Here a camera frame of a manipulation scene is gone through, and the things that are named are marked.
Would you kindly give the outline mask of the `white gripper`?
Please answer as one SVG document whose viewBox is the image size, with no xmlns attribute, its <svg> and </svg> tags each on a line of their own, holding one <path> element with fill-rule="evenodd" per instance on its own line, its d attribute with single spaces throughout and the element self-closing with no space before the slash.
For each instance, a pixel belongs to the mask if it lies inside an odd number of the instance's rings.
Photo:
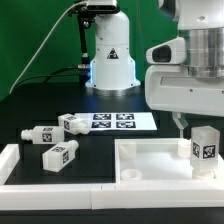
<svg viewBox="0 0 224 224">
<path fill-rule="evenodd" d="M 193 78 L 184 66 L 153 65 L 145 76 L 145 98 L 151 109 L 173 112 L 183 138 L 183 113 L 224 117 L 224 78 Z"/>
</svg>

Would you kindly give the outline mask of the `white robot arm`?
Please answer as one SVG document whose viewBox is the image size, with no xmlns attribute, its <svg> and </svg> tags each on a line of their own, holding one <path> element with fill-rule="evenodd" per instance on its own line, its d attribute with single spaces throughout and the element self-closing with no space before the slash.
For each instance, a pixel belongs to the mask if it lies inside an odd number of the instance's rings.
<svg viewBox="0 0 224 224">
<path fill-rule="evenodd" d="M 147 50 L 145 98 L 153 110 L 170 111 L 179 129 L 186 113 L 224 117 L 224 0 L 157 0 L 178 23 L 178 36 Z M 129 54 L 129 21 L 116 0 L 88 0 L 96 14 L 96 54 L 88 90 L 121 95 L 139 85 Z"/>
</svg>

